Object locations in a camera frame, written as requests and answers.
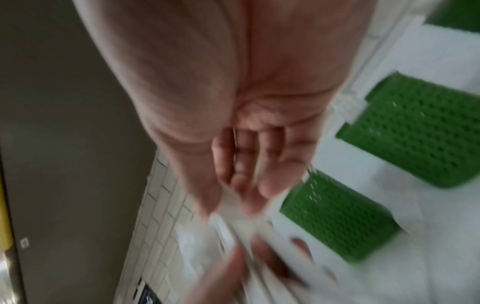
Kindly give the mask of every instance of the yellow object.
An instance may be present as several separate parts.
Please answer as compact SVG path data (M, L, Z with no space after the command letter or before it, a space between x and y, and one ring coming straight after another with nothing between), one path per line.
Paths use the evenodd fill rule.
M9 212L5 201L2 177L0 176L0 251L6 251L14 244L12 231L10 230Z

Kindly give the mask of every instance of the hand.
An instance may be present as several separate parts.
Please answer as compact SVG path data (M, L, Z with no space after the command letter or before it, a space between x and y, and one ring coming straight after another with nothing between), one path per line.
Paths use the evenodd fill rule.
M374 3L75 0L203 214L219 203L219 181L250 214L300 181Z
M293 240L303 253L310 251L302 240ZM251 243L252 253L262 260L276 275L290 277L290 272L277 254L261 238L255 237ZM205 277L189 293L183 304L228 304L242 287L247 275L245 250L237 247L228 256L215 264Z

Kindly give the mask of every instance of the green basket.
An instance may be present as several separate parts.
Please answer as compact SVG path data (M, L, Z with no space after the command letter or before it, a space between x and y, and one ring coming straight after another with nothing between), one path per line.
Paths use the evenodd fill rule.
M427 23L456 30L480 33L480 1L448 0Z
M367 96L369 106L337 137L437 187L480 172L480 97L399 73Z
M364 259L400 229L381 205L321 172L292 190L280 213L347 262Z

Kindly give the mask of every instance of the small white label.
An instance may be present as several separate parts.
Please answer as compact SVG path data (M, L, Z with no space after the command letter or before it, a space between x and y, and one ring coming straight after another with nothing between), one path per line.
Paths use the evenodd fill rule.
M23 239L20 240L20 247L22 249L28 248L30 246L29 239L24 237Z

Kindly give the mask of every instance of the dark gray door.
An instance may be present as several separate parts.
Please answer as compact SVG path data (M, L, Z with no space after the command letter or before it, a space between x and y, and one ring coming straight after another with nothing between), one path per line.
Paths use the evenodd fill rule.
M69 0L0 2L0 152L29 304L111 303L155 147Z

